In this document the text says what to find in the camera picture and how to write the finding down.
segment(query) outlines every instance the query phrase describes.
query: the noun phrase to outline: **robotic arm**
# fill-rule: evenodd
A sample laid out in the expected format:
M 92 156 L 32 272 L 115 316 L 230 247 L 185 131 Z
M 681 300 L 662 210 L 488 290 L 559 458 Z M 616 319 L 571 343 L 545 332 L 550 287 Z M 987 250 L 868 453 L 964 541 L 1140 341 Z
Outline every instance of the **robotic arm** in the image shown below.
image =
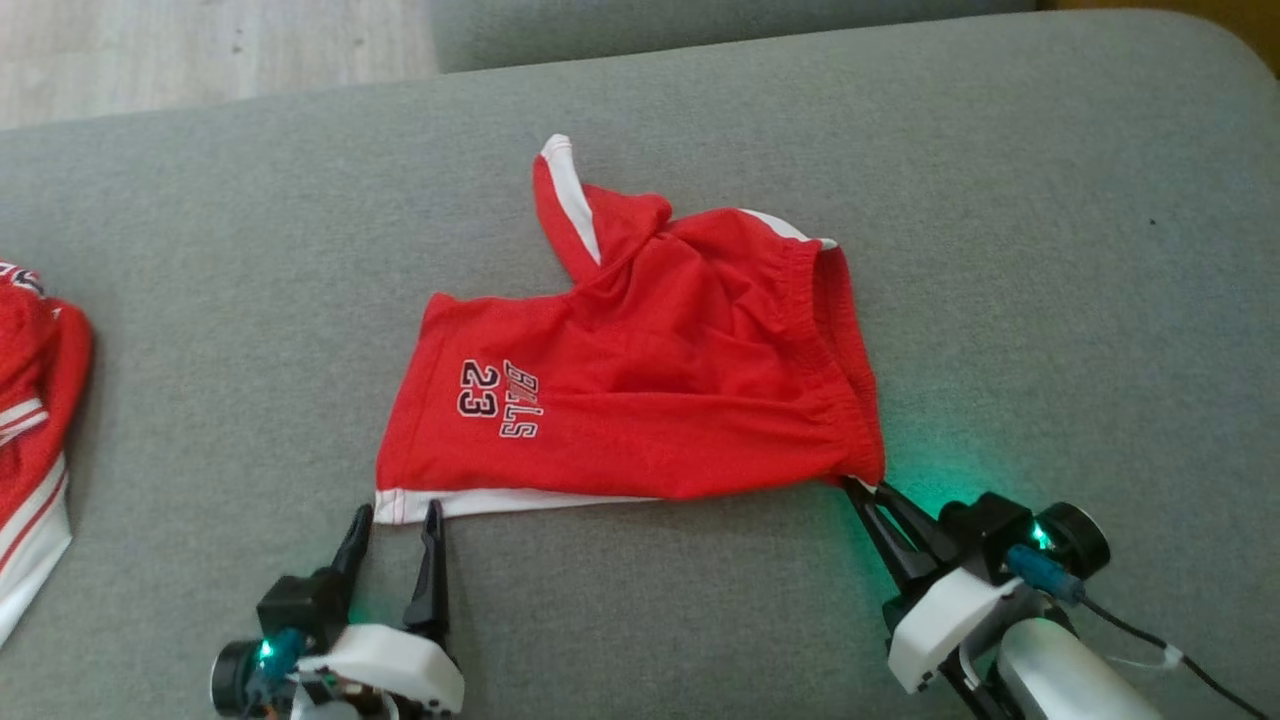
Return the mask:
M 347 616 L 374 510 L 361 506 L 330 565 L 285 575 L 257 603 L 262 639 L 228 644 L 210 697 L 227 717 L 419 720 L 462 710 L 465 683 L 445 652 L 449 630 L 444 516 L 433 502 L 404 629 L 351 625 Z
M 888 666 L 908 693 L 943 678 L 983 720 L 1161 717 L 1079 641 L 1062 610 L 1062 603 L 1084 602 L 1166 655 L 1171 650 L 1085 597 L 1083 582 L 1110 562 L 1111 551 L 1083 511 L 1059 502 L 1033 515 L 984 493 L 972 505 L 947 503 L 934 520 L 888 483 L 870 488 L 846 479 L 845 492 L 900 592 L 882 610 L 891 635 Z M 983 660 L 986 673 L 978 666 Z

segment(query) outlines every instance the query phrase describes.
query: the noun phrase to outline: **couch cushion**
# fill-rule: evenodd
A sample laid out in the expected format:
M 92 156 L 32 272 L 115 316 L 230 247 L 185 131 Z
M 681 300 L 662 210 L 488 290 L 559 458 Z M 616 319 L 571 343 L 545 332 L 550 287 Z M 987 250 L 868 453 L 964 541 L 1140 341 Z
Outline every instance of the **couch cushion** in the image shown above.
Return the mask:
M 1036 9 L 1034 0 L 433 0 L 447 73 Z
M 221 644 L 328 561 L 426 299 L 568 279 L 530 160 L 838 238 L 890 477 L 1068 500 L 1094 597 L 1280 705 L 1280 99 L 1180 15 L 1016 14 L 553 64 L 0 135 L 0 246 L 93 319 L 77 539 L 0 651 L 6 720 L 204 717 Z M 884 666 L 891 584 L 829 487 L 460 519 L 488 717 L 963 717 Z M 396 621 L 416 530 L 357 605 Z M 1082 618 L 1103 652 L 1143 648 Z M 1171 717 L 1226 711 L 1185 673 Z

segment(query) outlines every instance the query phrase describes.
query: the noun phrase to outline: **white trim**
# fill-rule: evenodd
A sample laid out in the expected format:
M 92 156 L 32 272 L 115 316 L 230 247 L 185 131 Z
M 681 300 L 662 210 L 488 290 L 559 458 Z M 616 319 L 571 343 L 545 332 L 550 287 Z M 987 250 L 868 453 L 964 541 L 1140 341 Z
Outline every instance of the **white trim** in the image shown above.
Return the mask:
M 525 510 L 550 510 L 607 502 L 646 502 L 655 497 L 628 497 L 605 495 L 573 495 L 534 488 L 476 488 L 460 491 L 407 491 L 380 489 L 374 503 L 374 521 L 385 525 L 421 523 L 433 500 L 443 505 L 444 515 L 481 515 L 485 512 L 520 512 Z
M 790 237 L 791 240 L 799 240 L 801 242 L 818 241 L 822 243 L 823 250 L 831 250 L 832 247 L 836 247 L 835 240 L 831 240 L 829 237 L 809 237 L 803 232 L 797 231 L 795 225 L 783 220 L 782 218 L 776 218 L 768 213 L 760 213 L 759 210 L 748 210 L 746 208 L 739 208 L 739 210 L 769 225 L 769 229 L 781 234 L 782 237 Z
M 5 410 L 4 413 L 0 413 L 0 428 L 3 428 L 5 425 L 8 425 L 9 423 L 12 423 L 12 421 L 22 418 L 23 415 L 28 415 L 31 413 L 35 413 L 36 410 L 40 410 L 41 407 L 44 407 L 44 406 L 40 404 L 40 398 L 38 397 L 32 397 L 31 400 L 24 400 L 24 401 L 19 402 L 18 405 L 14 405 L 13 407 Z
M 577 179 L 577 170 L 573 169 L 573 146 L 563 135 L 553 135 L 540 152 L 547 160 L 547 169 L 552 174 L 552 187 L 556 190 L 556 200 L 561 204 L 564 217 L 573 224 L 579 240 L 588 255 L 600 264 L 600 243 L 595 238 L 595 224 L 591 222 L 591 206 L 586 204 L 586 195 L 582 193 L 582 183 Z
M 36 593 L 40 592 L 41 585 L 45 584 L 50 573 L 54 571 L 54 566 L 58 565 L 58 560 L 67 552 L 67 547 L 72 542 L 72 529 L 67 520 L 65 464 L 61 457 L 59 457 L 55 470 L 59 471 L 50 474 L 54 478 L 52 487 L 56 488 L 58 483 L 63 482 L 63 492 L 59 492 L 58 497 L 45 509 L 45 514 L 32 523 L 31 529 L 27 530 L 22 542 L 5 561 L 4 569 L 0 570 L 0 646 L 9 638 L 22 614 L 36 598 Z M 38 510 L 44 501 L 49 500 L 49 492 L 45 492 L 44 486 L 45 483 L 41 483 L 40 491 L 32 496 L 32 500 L 37 496 L 41 497 L 41 503 L 36 505 L 35 510 Z M 28 510 L 27 505 L 23 503 L 18 515 L 24 515 L 23 511 Z M 26 515 L 29 519 L 32 512 L 26 512 Z M 18 525 L 18 532 L 20 533 L 24 527 L 26 523 Z M 9 525 L 5 527 L 5 533 L 8 532 Z M 10 537 L 9 542 L 13 542 L 14 537 Z M 0 544 L 0 548 L 3 548 L 0 550 L 3 553 L 8 550 L 8 543 Z
M 0 557 L 4 557 L 4 553 L 9 551 L 9 546 L 22 534 L 22 529 L 40 512 L 40 509 L 44 507 L 45 502 L 54 493 L 54 489 L 58 488 L 58 480 L 63 479 L 63 473 L 65 471 L 67 460 L 59 452 L 58 461 L 54 462 L 45 479 L 40 480 L 36 489 L 18 506 L 18 511 L 5 520 L 4 525 L 0 525 Z M 4 570 L 0 569 L 0 578 L 3 577 Z
M 26 420 L 20 423 L 15 423 L 13 425 L 9 425 L 8 428 L 4 428 L 3 430 L 0 430 L 0 447 L 4 447 L 6 442 L 20 436 L 23 430 L 29 430 L 31 428 L 35 428 L 36 425 L 44 423 L 47 419 L 49 419 L 49 413 L 41 410 L 35 415 L 29 415 Z

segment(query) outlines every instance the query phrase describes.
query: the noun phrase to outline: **red and white clothing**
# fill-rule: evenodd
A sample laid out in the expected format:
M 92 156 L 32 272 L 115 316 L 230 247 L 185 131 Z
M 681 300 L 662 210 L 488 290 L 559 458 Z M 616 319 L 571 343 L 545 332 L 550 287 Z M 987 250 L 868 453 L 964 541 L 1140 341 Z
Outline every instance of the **red and white clothing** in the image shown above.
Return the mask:
M 844 252 L 753 210 L 677 220 L 534 163 L 573 290 L 436 295 L 378 457 L 376 519 L 685 500 L 828 474 L 876 484 L 876 380 Z
M 72 539 L 61 448 L 91 343 L 78 307 L 0 261 L 0 644 Z

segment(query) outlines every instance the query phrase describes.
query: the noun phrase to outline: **fabric upholstery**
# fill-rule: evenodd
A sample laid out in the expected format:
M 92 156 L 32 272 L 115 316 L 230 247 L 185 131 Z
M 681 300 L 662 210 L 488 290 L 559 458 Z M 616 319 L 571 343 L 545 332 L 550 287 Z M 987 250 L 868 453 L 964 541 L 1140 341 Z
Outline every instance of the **fabric upholstery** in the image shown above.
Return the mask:
M 0 135 L 0 243 L 97 328 L 76 541 L 0 652 L 6 720 L 210 717 L 209 666 L 326 562 L 428 296 L 568 278 L 530 160 L 841 242 L 890 482 L 1106 529 L 1098 602 L 1280 708 L 1280 96 L 1226 32 L 1014 14 L 445 76 Z M 964 717 L 884 666 L 833 488 L 452 523 L 466 717 Z M 379 528 L 357 618 L 420 559 Z M 1101 652 L 1147 648 L 1076 614 Z M 1174 719 L 1228 707 L 1125 671 Z
M 1034 10 L 1034 0 L 431 0 L 444 72 Z

